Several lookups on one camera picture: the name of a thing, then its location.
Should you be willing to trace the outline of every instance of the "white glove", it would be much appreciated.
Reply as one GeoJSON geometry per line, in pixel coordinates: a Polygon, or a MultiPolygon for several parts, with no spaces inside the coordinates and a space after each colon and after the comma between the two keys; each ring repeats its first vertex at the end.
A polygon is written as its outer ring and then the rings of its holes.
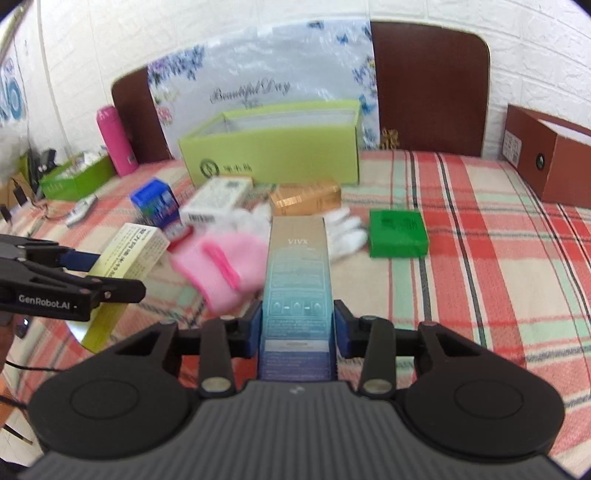
{"type": "MultiPolygon", "coordinates": [[[[363,228],[361,218],[350,214],[351,209],[348,207],[322,214],[331,261],[352,255],[367,243],[368,234],[363,228]]],[[[242,208],[235,209],[207,229],[208,234],[224,232],[249,233],[269,242],[271,206],[268,203],[260,203],[251,212],[242,208]]]]}

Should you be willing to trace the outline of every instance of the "barcode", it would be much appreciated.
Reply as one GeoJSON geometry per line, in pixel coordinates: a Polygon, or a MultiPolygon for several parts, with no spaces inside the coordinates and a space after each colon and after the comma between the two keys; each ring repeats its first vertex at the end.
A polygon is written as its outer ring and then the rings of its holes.
{"type": "Polygon", "coordinates": [[[213,215],[195,215],[194,213],[189,213],[189,221],[199,223],[211,223],[213,222],[213,215]]]}

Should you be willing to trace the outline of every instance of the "plaid bed sheet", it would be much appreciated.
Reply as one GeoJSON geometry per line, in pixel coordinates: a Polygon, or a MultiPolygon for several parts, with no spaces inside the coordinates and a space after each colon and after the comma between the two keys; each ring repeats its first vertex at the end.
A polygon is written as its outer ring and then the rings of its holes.
{"type": "MultiPolygon", "coordinates": [[[[583,473],[591,466],[591,211],[542,204],[508,163],[377,151],[363,155],[360,171],[361,185],[343,188],[353,213],[367,222],[372,208],[420,210],[429,254],[372,260],[358,252],[332,265],[334,298],[355,315],[386,317],[401,328],[440,322],[546,379],[567,412],[552,456],[583,473]]],[[[180,162],[142,166],[102,188],[96,209],[79,226],[47,222],[36,236],[102,251],[123,223],[137,217],[129,192],[154,176],[181,199],[193,191],[180,162]]],[[[38,215],[29,212],[17,222],[17,233],[38,215]]],[[[146,299],[128,307],[112,342],[163,318],[187,328],[208,318],[200,295],[166,259],[146,284],[146,299]]],[[[89,356],[63,322],[41,319],[36,328],[36,344],[21,361],[65,368],[89,356]]],[[[197,362],[184,361],[183,382],[195,382],[197,362]]],[[[234,366],[239,382],[254,376],[254,361],[236,359],[234,366]]],[[[361,361],[339,359],[339,378],[356,383],[360,370],[361,361]]],[[[11,382],[15,395],[27,401],[48,375],[20,375],[11,382]]],[[[399,386],[412,381],[412,360],[400,358],[399,386]]]]}

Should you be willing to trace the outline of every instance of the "brown headboard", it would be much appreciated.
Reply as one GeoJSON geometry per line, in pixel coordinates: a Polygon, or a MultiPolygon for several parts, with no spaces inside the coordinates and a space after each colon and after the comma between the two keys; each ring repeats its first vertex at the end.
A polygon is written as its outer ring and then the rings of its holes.
{"type": "MultiPolygon", "coordinates": [[[[400,147],[480,156],[489,51],[470,33],[432,25],[372,22],[382,129],[400,147]]],[[[113,102],[140,163],[170,155],[148,88],[147,67],[113,84],[113,102]]]]}

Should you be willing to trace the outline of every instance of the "yellow-green storage box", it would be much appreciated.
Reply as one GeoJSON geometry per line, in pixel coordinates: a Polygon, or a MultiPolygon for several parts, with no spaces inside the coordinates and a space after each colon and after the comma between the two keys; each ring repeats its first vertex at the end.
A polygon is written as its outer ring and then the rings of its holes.
{"type": "Polygon", "coordinates": [[[39,184],[48,199],[77,202],[97,191],[115,175],[113,162],[108,155],[73,177],[60,177],[71,165],[70,160],[41,179],[39,184]]]}
{"type": "Polygon", "coordinates": [[[222,113],[179,140],[195,185],[216,175],[261,183],[359,182],[356,100],[299,102],[222,113]]]}

